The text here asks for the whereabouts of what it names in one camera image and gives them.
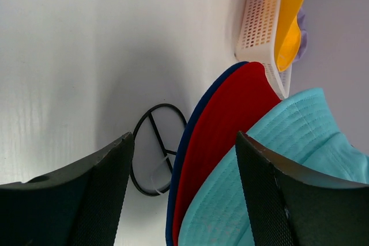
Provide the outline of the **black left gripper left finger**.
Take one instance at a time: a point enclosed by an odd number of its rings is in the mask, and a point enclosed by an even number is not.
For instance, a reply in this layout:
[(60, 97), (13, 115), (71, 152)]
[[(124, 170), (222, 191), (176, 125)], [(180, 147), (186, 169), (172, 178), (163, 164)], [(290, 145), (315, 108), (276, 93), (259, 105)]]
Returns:
[(113, 245), (134, 138), (26, 183), (1, 185), (1, 245)]

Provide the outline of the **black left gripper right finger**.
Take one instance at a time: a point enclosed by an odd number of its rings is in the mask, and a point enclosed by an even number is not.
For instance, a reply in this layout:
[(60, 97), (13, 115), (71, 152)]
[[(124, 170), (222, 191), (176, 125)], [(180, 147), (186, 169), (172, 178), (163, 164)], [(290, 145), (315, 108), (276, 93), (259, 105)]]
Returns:
[(368, 245), (368, 185), (309, 169), (242, 132), (236, 156), (255, 245)]

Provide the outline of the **teal bucket hat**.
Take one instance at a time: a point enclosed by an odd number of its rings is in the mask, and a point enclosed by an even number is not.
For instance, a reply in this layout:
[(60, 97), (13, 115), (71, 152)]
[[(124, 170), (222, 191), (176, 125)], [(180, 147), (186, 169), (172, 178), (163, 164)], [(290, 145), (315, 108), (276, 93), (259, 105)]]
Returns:
[[(368, 183), (368, 155), (340, 131), (321, 88), (277, 104), (248, 131), (270, 150), (337, 178)], [(253, 245), (235, 149), (218, 163), (186, 211), (180, 245)]]

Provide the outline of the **blue bucket hat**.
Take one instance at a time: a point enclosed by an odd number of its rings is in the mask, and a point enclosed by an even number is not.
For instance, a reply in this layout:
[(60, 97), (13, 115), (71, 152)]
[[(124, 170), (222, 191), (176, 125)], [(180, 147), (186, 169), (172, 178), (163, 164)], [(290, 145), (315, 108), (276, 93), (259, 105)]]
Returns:
[(182, 134), (181, 140), (179, 142), (179, 146), (176, 152), (176, 158), (173, 167), (173, 173), (171, 177), (171, 185), (168, 196), (168, 205), (167, 205), (167, 217), (166, 217), (166, 225), (165, 225), (165, 242), (167, 246), (173, 246), (174, 240), (172, 238), (172, 225), (174, 219), (174, 211), (175, 211), (175, 203), (176, 197), (178, 193), (179, 180), (181, 176), (182, 166), (185, 160), (186, 151), (194, 131), (195, 125), (204, 111), (206, 105), (209, 100), (212, 98), (216, 90), (220, 87), (220, 85), (238, 68), (248, 64), (248, 62), (238, 62), (223, 72), (214, 83), (208, 88), (208, 90), (204, 93), (204, 95), (200, 98), (198, 104), (194, 108), (193, 113), (190, 116), (189, 121), (184, 128), (184, 132)]

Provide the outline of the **black wire hat stand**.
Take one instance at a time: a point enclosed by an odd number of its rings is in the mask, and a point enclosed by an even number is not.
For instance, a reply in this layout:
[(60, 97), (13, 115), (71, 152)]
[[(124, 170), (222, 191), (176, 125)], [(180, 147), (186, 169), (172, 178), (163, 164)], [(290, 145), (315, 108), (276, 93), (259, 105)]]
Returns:
[(187, 120), (169, 103), (149, 108), (133, 130), (135, 154), (130, 177), (145, 196), (156, 197), (170, 189), (174, 161)]

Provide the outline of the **red bucket hat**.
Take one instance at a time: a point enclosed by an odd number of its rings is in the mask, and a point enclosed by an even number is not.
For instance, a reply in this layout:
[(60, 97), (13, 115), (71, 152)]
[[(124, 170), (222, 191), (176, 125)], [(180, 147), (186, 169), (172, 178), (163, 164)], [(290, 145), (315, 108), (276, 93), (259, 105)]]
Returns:
[(248, 131), (279, 102), (258, 62), (238, 68), (216, 90), (195, 125), (184, 158), (172, 225), (174, 245), (189, 204), (233, 147), (237, 132)]

